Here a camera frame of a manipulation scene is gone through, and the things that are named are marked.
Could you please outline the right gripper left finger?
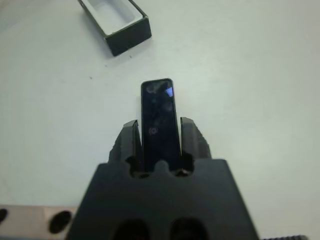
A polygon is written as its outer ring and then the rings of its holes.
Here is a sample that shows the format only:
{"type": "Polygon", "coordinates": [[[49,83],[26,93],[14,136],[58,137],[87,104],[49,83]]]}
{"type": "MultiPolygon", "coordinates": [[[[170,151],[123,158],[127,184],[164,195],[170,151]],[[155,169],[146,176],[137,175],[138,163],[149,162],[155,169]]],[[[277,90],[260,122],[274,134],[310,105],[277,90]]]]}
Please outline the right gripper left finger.
{"type": "Polygon", "coordinates": [[[137,120],[131,120],[123,125],[109,153],[108,161],[110,163],[128,163],[131,173],[145,171],[137,120]]]}

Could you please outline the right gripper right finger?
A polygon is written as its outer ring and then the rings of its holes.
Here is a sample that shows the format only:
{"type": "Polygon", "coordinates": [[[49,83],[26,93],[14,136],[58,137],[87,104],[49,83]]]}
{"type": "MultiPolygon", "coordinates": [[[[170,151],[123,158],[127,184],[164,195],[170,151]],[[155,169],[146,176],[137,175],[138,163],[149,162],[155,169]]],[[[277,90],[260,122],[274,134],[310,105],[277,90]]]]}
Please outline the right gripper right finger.
{"type": "Polygon", "coordinates": [[[190,175],[194,171],[194,162],[197,159],[211,158],[210,147],[196,126],[195,122],[187,117],[180,118],[181,123],[181,161],[180,175],[190,175]]]}

